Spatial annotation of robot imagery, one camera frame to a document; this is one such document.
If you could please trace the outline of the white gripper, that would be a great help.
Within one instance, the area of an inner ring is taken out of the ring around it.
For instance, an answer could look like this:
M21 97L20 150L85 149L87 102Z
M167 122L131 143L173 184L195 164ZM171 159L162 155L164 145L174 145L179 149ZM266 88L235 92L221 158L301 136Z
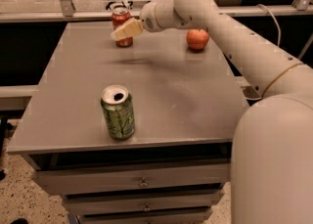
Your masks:
M126 38L140 35L143 30L156 31L156 5L157 3L151 1L145 4L140 12L140 19L129 19L124 24L119 25L112 33L111 38L114 41L123 40Z

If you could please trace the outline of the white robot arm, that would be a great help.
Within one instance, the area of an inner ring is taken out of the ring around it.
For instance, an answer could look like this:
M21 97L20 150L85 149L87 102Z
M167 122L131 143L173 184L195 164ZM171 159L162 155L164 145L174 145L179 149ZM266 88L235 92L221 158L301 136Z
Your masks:
M233 138L232 224L313 224L313 68L214 0L154 0L112 38L168 28L206 30L260 98Z

